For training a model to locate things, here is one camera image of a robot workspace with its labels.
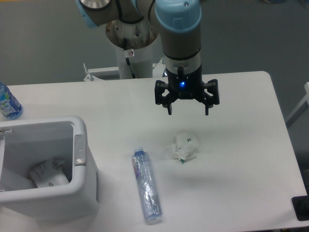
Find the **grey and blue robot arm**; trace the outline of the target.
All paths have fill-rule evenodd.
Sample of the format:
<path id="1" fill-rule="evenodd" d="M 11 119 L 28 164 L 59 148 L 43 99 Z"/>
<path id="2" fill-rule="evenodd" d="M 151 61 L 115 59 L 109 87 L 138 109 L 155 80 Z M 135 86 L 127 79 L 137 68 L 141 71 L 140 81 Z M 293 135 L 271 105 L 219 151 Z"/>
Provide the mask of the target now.
<path id="1" fill-rule="evenodd" d="M 87 26 L 105 25 L 108 39 L 121 49 L 123 78 L 144 77 L 138 50 L 161 39 L 168 81 L 156 81 L 156 104 L 168 111 L 178 99 L 195 99 L 206 109 L 219 104 L 218 81 L 202 80 L 199 1 L 78 0 L 76 5 Z"/>

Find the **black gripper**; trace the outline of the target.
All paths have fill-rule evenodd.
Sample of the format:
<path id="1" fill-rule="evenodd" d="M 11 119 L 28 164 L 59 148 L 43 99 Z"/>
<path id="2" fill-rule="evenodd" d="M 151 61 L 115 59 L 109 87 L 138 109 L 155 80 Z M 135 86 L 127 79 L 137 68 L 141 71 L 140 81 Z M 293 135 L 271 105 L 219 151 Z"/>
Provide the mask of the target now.
<path id="1" fill-rule="evenodd" d="M 212 79 L 207 83 L 202 81 L 202 65 L 197 70 L 187 74 L 172 73 L 167 69 L 168 83 L 156 80 L 154 96 L 155 103 L 162 105 L 172 115 L 172 103 L 177 99 L 195 99 L 205 105 L 205 115 L 209 109 L 220 104 L 218 80 Z"/>

